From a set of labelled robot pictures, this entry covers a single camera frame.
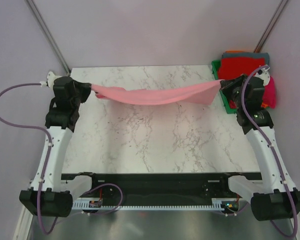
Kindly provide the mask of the pink t-shirt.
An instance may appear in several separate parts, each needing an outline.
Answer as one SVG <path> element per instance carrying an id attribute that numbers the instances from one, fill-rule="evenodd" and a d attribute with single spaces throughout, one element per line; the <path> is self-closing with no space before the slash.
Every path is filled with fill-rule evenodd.
<path id="1" fill-rule="evenodd" d="M 91 85 L 99 99 L 138 106 L 159 106 L 176 102 L 210 105 L 221 88 L 220 80 L 199 83 L 174 89 L 126 90 L 122 87 Z"/>

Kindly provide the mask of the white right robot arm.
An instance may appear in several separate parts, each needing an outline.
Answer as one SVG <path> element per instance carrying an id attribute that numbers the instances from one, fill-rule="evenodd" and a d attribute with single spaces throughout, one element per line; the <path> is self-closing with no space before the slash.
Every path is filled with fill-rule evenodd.
<path id="1" fill-rule="evenodd" d="M 300 190 L 284 165 L 270 113 L 262 107 L 264 81 L 242 75 L 221 80 L 220 85 L 223 95 L 236 106 L 237 122 L 252 146 L 262 179 L 258 185 L 243 175 L 231 176 L 219 184 L 220 193 L 241 196 L 258 221 L 293 218 L 300 212 Z"/>

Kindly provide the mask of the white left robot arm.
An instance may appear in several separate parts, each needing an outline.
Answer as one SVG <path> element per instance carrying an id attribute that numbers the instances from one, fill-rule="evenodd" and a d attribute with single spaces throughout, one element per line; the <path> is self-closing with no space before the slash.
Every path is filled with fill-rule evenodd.
<path id="1" fill-rule="evenodd" d="M 100 191 L 99 183 L 89 176 L 62 182 L 66 151 L 80 117 L 80 105 L 91 93 L 91 84 L 63 76 L 48 86 L 54 92 L 45 116 L 44 129 L 48 134 L 37 173 L 29 189 L 20 192 L 19 200 L 35 216 L 65 218 L 80 195 L 94 197 Z"/>

